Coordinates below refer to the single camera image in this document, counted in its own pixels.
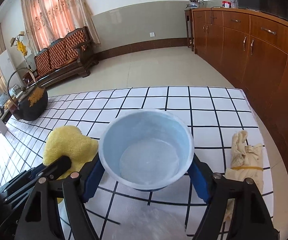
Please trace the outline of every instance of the orange cushion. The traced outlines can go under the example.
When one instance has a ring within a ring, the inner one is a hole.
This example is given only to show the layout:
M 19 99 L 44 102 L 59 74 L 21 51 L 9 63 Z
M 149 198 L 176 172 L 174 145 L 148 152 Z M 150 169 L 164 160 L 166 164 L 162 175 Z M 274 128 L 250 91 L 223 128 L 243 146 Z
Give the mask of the orange cushion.
M 65 42 L 61 40 L 48 49 L 51 68 L 57 68 L 67 61 Z
M 77 49 L 72 49 L 72 47 L 74 47 L 75 45 L 86 41 L 86 37 L 84 34 L 83 30 L 80 30 L 76 33 L 73 33 L 72 35 L 64 38 L 65 41 L 65 47 L 66 47 L 66 51 L 67 51 L 67 59 L 77 59 L 78 53 L 77 53 Z
M 75 59 L 69 59 L 68 61 L 64 62 L 62 65 L 57 66 L 56 68 L 58 69 L 58 68 L 64 67 L 64 66 L 72 63 L 73 61 L 75 61 Z
M 51 67 L 50 67 L 50 62 L 49 62 L 48 49 L 35 57 L 35 63 L 36 63 L 37 73 L 39 76 L 43 76 L 46 73 L 50 72 Z

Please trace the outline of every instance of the baseboard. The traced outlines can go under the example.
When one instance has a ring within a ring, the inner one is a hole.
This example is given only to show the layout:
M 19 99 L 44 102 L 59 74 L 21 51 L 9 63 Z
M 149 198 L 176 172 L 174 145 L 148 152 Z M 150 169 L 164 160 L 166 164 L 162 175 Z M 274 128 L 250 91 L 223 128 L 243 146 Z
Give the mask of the baseboard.
M 110 57 L 116 57 L 148 49 L 160 49 L 160 48 L 183 47 L 183 46 L 187 46 L 187 38 L 170 38 L 170 39 L 160 39 L 152 41 L 142 41 L 101 51 L 96 53 L 96 56 L 98 60 L 103 60 Z

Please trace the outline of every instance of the pink curtain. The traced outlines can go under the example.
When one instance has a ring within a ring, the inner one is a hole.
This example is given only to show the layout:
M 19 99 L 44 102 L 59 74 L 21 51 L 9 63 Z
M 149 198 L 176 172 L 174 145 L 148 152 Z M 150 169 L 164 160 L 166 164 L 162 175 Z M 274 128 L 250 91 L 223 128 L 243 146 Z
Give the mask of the pink curtain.
M 87 26 L 94 43 L 100 44 L 85 0 L 21 0 L 29 47 L 36 55 L 67 33 Z
M 29 47 L 36 55 L 56 40 L 48 20 L 43 0 L 21 0 Z
M 66 0 L 44 0 L 44 4 L 56 39 L 76 29 Z

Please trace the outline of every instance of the light blue bowl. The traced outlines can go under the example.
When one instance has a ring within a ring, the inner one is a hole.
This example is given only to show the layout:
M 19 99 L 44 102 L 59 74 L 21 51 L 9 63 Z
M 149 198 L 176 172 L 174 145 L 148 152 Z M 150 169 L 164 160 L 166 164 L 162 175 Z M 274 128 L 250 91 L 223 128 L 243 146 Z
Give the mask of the light blue bowl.
M 129 187 L 153 191 L 177 181 L 190 167 L 193 137 L 175 115 L 139 109 L 112 121 L 100 138 L 108 174 Z

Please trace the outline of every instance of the white tablecloth with black grid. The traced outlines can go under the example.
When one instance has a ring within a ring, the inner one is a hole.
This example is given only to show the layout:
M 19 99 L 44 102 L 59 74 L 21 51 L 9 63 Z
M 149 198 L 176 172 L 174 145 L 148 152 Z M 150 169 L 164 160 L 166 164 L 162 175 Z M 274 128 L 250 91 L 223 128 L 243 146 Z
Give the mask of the white tablecloth with black grid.
M 177 115 L 190 128 L 195 154 L 213 172 L 230 167 L 232 135 L 241 129 L 249 133 L 248 144 L 263 138 L 243 92 L 213 87 L 145 87 L 92 91 L 51 97 L 47 110 L 33 122 L 7 123 L 9 132 L 0 135 L 0 186 L 23 170 L 42 162 L 47 136 L 56 127 L 75 125 L 84 135 L 99 139 L 117 116 L 133 109 L 157 108 Z M 263 198 L 273 217 L 273 186 L 265 147 Z M 189 176 L 156 192 L 140 192 L 113 180 L 106 172 L 95 196 L 85 207 L 100 239 L 112 239 L 120 223 L 151 205 L 174 214 L 186 228 L 188 239 L 194 235 L 206 209 L 197 196 Z M 64 203 L 59 205 L 66 239 L 73 240 Z M 228 223 L 219 239 L 225 239 Z

